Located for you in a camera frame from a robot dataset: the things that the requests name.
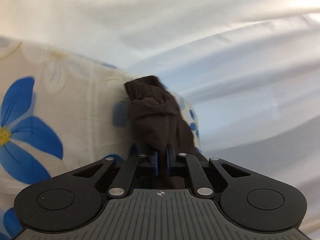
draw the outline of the ribbed grip surface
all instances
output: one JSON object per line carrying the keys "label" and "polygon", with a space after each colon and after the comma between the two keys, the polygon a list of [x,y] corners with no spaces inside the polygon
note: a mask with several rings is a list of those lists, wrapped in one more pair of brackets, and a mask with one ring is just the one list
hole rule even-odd
{"label": "ribbed grip surface", "polygon": [[244,230],[229,222],[215,203],[188,190],[135,189],[110,200],[101,215],[77,230],[46,234],[26,229],[17,240],[307,240],[291,229],[276,234]]}

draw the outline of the white backdrop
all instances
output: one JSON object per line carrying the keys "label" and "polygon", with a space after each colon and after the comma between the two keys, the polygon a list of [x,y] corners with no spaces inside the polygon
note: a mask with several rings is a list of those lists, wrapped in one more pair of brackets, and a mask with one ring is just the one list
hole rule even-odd
{"label": "white backdrop", "polygon": [[205,156],[299,188],[320,239],[320,0],[0,0],[0,35],[158,75]]}

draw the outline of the yellow flower center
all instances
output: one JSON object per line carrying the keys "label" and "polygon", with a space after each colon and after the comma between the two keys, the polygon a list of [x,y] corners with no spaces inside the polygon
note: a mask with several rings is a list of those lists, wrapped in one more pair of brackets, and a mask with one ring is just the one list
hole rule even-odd
{"label": "yellow flower center", "polygon": [[0,127],[0,146],[3,146],[10,140],[11,132],[7,127]]}

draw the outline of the floral fabric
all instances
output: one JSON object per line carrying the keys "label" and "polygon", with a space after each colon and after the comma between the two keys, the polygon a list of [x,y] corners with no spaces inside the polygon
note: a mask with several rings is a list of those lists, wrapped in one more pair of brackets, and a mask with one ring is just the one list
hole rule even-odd
{"label": "floral fabric", "polygon": [[[133,138],[124,83],[138,76],[4,37],[0,73],[0,240],[7,240],[21,230],[13,210],[20,190],[106,156],[126,159]],[[200,152],[197,117],[172,94]]]}

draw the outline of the crosshair marking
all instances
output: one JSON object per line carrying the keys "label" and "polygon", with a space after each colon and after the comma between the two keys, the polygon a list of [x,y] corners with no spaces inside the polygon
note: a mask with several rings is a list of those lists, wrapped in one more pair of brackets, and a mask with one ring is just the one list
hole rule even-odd
{"label": "crosshair marking", "polygon": [[157,193],[157,195],[159,195],[160,197],[162,197],[162,196],[164,196],[166,193],[164,193],[163,191],[159,191],[158,193]]}

